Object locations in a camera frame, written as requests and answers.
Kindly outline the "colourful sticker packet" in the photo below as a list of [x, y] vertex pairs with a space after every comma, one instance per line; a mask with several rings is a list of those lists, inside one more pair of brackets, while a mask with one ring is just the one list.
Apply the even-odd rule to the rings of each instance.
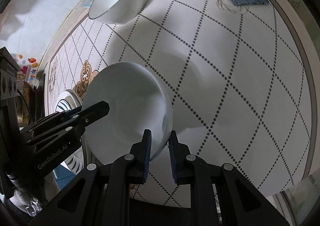
[[22, 54], [17, 54], [15, 61], [20, 66], [17, 79], [33, 85], [40, 64], [39, 61], [34, 57], [26, 57]]

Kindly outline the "patterned table mat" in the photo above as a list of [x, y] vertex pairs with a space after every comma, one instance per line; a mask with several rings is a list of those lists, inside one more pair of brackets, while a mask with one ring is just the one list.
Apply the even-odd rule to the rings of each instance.
[[312, 114], [306, 71], [273, 4], [146, 0], [124, 26], [85, 18], [50, 62], [46, 108], [59, 94], [82, 95], [87, 67], [146, 67], [173, 104], [173, 129], [212, 164], [234, 164], [265, 196], [304, 177]]

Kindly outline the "large white bowl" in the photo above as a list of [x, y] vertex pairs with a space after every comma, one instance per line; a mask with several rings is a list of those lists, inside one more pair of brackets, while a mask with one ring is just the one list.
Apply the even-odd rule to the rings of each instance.
[[85, 140], [93, 156], [109, 164], [129, 153], [131, 146], [151, 131], [151, 160], [167, 145], [173, 110], [162, 83], [145, 67], [133, 62], [112, 64], [89, 84], [82, 107], [100, 101], [109, 104], [109, 113], [86, 128]]

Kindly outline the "white bowl blue rim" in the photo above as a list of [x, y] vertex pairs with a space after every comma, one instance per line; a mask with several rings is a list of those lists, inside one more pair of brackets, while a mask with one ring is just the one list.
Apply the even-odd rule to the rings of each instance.
[[124, 25], [140, 13], [144, 0], [93, 0], [88, 12], [91, 20]]

